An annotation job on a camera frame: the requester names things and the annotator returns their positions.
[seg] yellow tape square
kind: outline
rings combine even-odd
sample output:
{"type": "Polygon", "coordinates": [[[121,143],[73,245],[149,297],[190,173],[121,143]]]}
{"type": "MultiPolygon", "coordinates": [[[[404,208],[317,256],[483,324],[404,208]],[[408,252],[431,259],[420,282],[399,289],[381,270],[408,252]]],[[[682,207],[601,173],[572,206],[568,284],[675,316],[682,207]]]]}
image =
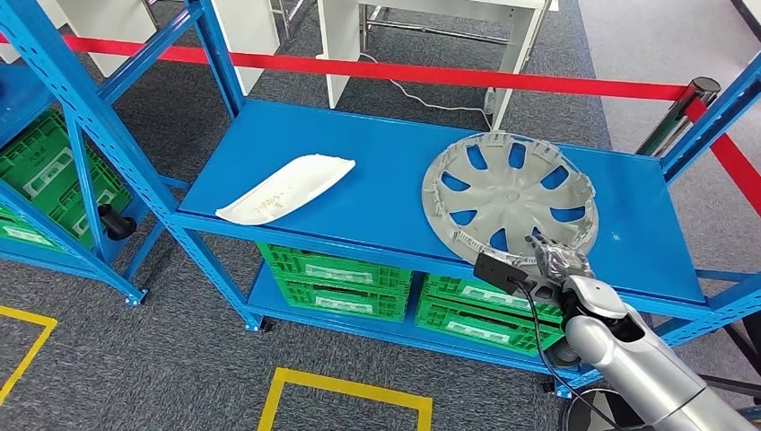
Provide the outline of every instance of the yellow tape square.
{"type": "Polygon", "coordinates": [[[50,332],[52,332],[53,328],[58,325],[58,321],[52,317],[40,316],[39,314],[34,314],[33,312],[24,312],[22,310],[16,310],[15,308],[5,307],[2,305],[0,305],[0,316],[7,316],[12,319],[18,319],[20,321],[35,323],[43,327],[39,337],[34,340],[34,343],[32,343],[29,351],[26,352],[26,355],[19,363],[19,366],[16,367],[11,376],[8,377],[8,380],[6,380],[3,384],[3,388],[0,389],[0,406],[2,406],[3,401],[5,401],[5,397],[8,395],[8,392],[11,391],[16,382],[21,378],[23,372],[26,371],[27,367],[31,363],[31,360],[34,359],[35,355],[37,355],[37,352],[39,352],[39,348],[45,344],[45,341],[50,336],[50,332]]]}
{"type": "Polygon", "coordinates": [[[415,409],[417,410],[417,431],[431,431],[433,399],[430,397],[421,397],[411,393],[393,391],[391,389],[379,388],[378,386],[370,386],[369,384],[349,382],[334,377],[326,377],[324,375],[305,373],[280,367],[275,369],[275,375],[272,377],[269,393],[267,394],[267,400],[262,409],[262,416],[259,420],[257,431],[270,431],[272,429],[272,424],[275,422],[277,404],[280,402],[280,396],[283,394],[283,387],[286,383],[298,384],[310,388],[321,389],[323,391],[343,393],[353,397],[386,402],[395,406],[415,409]]]}

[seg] lower shelf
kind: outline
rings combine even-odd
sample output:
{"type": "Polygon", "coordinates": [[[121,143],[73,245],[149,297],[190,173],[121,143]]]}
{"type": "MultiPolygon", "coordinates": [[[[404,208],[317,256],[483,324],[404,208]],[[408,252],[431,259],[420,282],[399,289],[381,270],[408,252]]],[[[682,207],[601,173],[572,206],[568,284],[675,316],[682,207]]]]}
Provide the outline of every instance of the lower shelf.
{"type": "MultiPolygon", "coordinates": [[[[122,212],[123,216],[132,217],[140,223],[148,214],[148,207],[142,199],[133,198],[122,212]]],[[[127,244],[127,241],[112,241],[104,233],[103,257],[111,263],[127,244]]],[[[34,265],[37,267],[59,270],[68,274],[83,277],[93,277],[91,271],[76,257],[62,251],[54,251],[35,245],[0,238],[0,259],[34,265]]]]}
{"type": "MultiPolygon", "coordinates": [[[[419,295],[419,286],[413,286],[405,319],[399,323],[295,308],[285,303],[272,277],[272,271],[264,265],[251,287],[247,308],[250,312],[265,317],[295,321],[404,346],[549,374],[538,356],[518,355],[497,347],[416,327],[413,322],[419,295]]],[[[576,370],[556,369],[556,371],[566,379],[573,379],[580,375],[576,370]]]]}

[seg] silver robotic arm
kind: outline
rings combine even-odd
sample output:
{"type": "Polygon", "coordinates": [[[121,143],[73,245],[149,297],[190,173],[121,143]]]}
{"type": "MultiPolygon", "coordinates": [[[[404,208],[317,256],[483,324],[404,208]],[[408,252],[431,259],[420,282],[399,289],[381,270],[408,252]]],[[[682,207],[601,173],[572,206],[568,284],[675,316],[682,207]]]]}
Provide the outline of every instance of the silver robotic arm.
{"type": "Polygon", "coordinates": [[[611,286],[570,276],[564,289],[583,292],[580,302],[596,302],[601,312],[567,321],[569,346],[582,362],[600,371],[646,424],[659,431],[756,430],[708,388],[634,308],[622,303],[611,286]],[[601,296],[606,298],[604,305],[599,305],[601,296]],[[621,328],[611,328],[617,324],[621,328]]]}
{"type": "Polygon", "coordinates": [[[585,256],[540,236],[527,241],[543,277],[502,262],[500,267],[485,254],[476,262],[476,276],[511,294],[527,292],[536,301],[559,303],[566,356],[570,347],[599,370],[647,425],[658,431],[757,430],[709,389],[613,287],[595,279],[585,256]],[[537,286],[553,294],[532,294],[537,286]]]}

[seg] red barrier tape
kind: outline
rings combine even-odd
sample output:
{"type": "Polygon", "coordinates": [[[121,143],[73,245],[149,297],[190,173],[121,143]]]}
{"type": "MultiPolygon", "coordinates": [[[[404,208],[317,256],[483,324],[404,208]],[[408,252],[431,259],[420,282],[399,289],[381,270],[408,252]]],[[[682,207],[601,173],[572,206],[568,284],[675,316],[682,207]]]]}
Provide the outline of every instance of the red barrier tape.
{"type": "MultiPolygon", "coordinates": [[[[73,51],[133,56],[144,44],[63,36],[73,51]]],[[[0,42],[5,42],[0,35],[0,42]]],[[[633,99],[674,101],[685,90],[683,85],[630,83],[561,76],[506,74],[448,67],[409,66],[390,63],[369,63],[343,60],[322,60],[308,57],[230,54],[236,66],[256,67],[285,72],[318,75],[345,75],[358,78],[395,79],[426,84],[464,85],[473,87],[512,88],[530,92],[560,92],[589,96],[612,96],[633,99]]],[[[169,47],[159,59],[182,63],[205,64],[201,48],[169,47]]]]}
{"type": "MultiPolygon", "coordinates": [[[[700,99],[695,99],[687,106],[687,117],[696,122],[705,114],[706,107],[700,99]]],[[[713,155],[719,159],[719,163],[737,184],[738,189],[748,200],[748,203],[761,216],[761,175],[756,168],[745,158],[745,155],[737,148],[727,134],[723,134],[711,145],[713,155]]]]}

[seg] white cable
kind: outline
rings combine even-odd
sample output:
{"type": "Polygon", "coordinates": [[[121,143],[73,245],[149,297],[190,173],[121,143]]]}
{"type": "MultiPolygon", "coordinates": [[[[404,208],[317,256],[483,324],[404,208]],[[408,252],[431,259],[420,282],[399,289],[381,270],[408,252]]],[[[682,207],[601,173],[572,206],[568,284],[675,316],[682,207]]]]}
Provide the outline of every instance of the white cable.
{"type": "MultiPolygon", "coordinates": [[[[361,52],[359,55],[363,56],[363,57],[369,58],[370,60],[372,60],[373,63],[378,63],[378,60],[376,60],[370,54],[365,54],[365,53],[361,52]]],[[[458,107],[452,108],[452,107],[448,107],[448,106],[433,105],[433,104],[428,103],[428,102],[424,101],[423,99],[415,96],[414,94],[408,93],[407,90],[405,90],[405,88],[400,83],[394,81],[393,79],[389,79],[389,81],[391,81],[392,84],[394,84],[397,87],[399,87],[399,90],[401,90],[402,93],[404,93],[404,95],[406,97],[408,97],[410,99],[413,99],[415,101],[419,101],[420,103],[423,104],[423,106],[425,106],[427,108],[436,108],[437,110],[477,110],[478,112],[481,112],[481,114],[484,116],[484,121],[486,122],[487,126],[489,126],[489,129],[491,130],[491,128],[492,128],[492,123],[491,123],[491,121],[489,121],[489,117],[486,116],[486,112],[484,110],[482,110],[481,108],[466,108],[464,106],[458,106],[458,107]]]]}

